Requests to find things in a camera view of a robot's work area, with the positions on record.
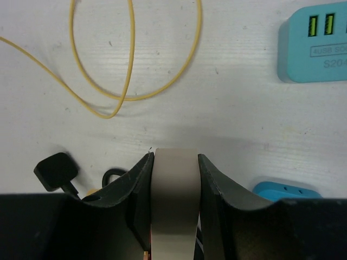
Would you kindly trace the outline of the beige multicolour power strip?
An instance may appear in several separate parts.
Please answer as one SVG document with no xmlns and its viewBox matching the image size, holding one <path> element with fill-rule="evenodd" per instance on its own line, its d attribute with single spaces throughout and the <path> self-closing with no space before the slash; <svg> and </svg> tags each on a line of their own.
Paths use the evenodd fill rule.
<svg viewBox="0 0 347 260">
<path fill-rule="evenodd" d="M 195 149 L 156 149 L 150 197 L 151 258 L 193 259 L 201 197 Z"/>
</svg>

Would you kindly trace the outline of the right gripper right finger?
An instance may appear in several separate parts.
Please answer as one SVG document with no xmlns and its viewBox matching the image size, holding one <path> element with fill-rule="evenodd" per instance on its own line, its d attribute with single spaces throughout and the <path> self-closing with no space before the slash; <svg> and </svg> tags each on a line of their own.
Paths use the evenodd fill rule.
<svg viewBox="0 0 347 260">
<path fill-rule="evenodd" d="M 345 199 L 272 202 L 203 154 L 200 220 L 205 259 L 346 259 Z"/>
</svg>

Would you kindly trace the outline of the teal power strip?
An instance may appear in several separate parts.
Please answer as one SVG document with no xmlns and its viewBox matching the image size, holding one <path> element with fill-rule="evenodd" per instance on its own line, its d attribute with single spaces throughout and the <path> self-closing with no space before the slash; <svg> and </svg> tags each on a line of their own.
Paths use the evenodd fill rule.
<svg viewBox="0 0 347 260">
<path fill-rule="evenodd" d="M 346 80 L 346 2 L 301 8 L 280 26 L 277 75 L 294 83 Z"/>
</svg>

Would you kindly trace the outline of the blue plug adapter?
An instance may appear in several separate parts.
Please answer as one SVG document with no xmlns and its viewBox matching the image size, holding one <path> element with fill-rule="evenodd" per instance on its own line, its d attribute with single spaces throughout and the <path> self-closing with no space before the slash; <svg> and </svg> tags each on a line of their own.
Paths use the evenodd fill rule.
<svg viewBox="0 0 347 260">
<path fill-rule="evenodd" d="M 314 199 L 322 196 L 311 189 L 300 186 L 292 186 L 272 181 L 263 181 L 255 185 L 252 192 L 272 202 L 285 198 Z"/>
</svg>

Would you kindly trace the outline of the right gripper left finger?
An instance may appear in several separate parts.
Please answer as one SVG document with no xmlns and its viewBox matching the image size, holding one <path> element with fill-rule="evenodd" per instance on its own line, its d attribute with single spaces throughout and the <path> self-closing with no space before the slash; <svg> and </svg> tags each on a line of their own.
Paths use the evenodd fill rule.
<svg viewBox="0 0 347 260">
<path fill-rule="evenodd" d="M 96 193 L 1 195 L 1 259 L 142 259 L 154 154 Z"/>
</svg>

